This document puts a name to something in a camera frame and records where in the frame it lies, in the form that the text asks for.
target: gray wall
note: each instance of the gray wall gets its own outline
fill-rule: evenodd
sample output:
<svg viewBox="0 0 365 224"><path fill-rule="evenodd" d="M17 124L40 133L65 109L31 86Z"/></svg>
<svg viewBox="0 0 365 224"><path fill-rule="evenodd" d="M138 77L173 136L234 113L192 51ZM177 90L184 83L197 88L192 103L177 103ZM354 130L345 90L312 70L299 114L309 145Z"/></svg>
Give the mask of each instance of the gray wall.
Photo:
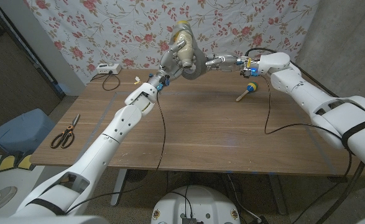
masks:
<svg viewBox="0 0 365 224"><path fill-rule="evenodd" d="M0 7L51 74L57 79L60 88L65 94L78 96L85 88L83 82L67 64L62 54L54 46L51 38L26 7L23 0L0 0Z"/></svg>
<svg viewBox="0 0 365 224"><path fill-rule="evenodd" d="M365 1L321 0L297 63L338 96L365 97Z"/></svg>

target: floral backdrop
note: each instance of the floral backdrop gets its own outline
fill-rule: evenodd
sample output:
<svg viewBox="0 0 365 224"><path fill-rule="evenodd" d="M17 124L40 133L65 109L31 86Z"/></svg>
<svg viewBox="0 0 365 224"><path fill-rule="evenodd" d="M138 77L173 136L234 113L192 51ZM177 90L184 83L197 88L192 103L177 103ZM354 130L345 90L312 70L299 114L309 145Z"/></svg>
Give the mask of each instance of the floral backdrop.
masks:
<svg viewBox="0 0 365 224"><path fill-rule="evenodd" d="M318 0L24 0L83 83L99 63L158 68L173 25L206 54L268 47L297 57Z"/></svg>

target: black strap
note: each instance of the black strap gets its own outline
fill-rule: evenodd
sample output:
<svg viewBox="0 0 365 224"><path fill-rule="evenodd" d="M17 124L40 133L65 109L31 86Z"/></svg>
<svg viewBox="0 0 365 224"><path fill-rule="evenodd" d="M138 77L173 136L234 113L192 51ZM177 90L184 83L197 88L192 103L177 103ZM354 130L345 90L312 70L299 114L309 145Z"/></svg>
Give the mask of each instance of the black strap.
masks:
<svg viewBox="0 0 365 224"><path fill-rule="evenodd" d="M360 123L360 124L358 124L358 125L356 125L356 126L354 126L354 127L352 127L351 129L349 129L348 131L346 131L344 134L343 134L343 137L342 137L342 142L343 142L343 146L346 148L346 149L349 149L349 147L348 147L348 139L352 136L352 135L354 135L354 134L356 134L356 133L358 133L358 132L360 132L360 131L362 131L363 129L365 129L365 122L362 122L362 123Z"/></svg>
<svg viewBox="0 0 365 224"><path fill-rule="evenodd" d="M41 198L36 198L33 201L29 202L28 204L41 205L41 206L51 210L51 212L53 212L56 215L66 215L66 213L60 207L58 207L57 205L54 205L53 203L51 203L49 201L41 199Z"/></svg>

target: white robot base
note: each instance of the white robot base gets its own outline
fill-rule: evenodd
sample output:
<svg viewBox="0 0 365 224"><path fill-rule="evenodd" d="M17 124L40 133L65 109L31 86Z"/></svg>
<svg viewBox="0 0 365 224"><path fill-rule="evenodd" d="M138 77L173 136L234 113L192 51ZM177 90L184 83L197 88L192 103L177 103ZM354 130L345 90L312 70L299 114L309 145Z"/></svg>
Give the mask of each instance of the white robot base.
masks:
<svg viewBox="0 0 365 224"><path fill-rule="evenodd" d="M192 206L192 218L195 220L185 219L183 222L185 212L186 218L191 218L188 201L185 211L185 193ZM157 202L151 218L151 224L200 222L240 224L240 219L236 206L229 198L214 189L200 185L180 187L165 195Z"/></svg>

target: scissors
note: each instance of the scissors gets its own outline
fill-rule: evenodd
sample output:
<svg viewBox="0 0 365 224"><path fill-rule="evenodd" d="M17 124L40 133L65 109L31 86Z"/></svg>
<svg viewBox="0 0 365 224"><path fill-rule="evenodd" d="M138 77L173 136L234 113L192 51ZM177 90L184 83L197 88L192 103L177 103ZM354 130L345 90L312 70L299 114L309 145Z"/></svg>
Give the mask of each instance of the scissors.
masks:
<svg viewBox="0 0 365 224"><path fill-rule="evenodd" d="M73 143L73 141L75 140L73 129L77 124L78 118L80 118L80 114L77 114L76 118L73 119L72 123L68 126L68 128L64 132L58 134L57 137L55 137L52 140L50 145L51 148L55 149L60 146L62 149L66 149Z"/></svg>

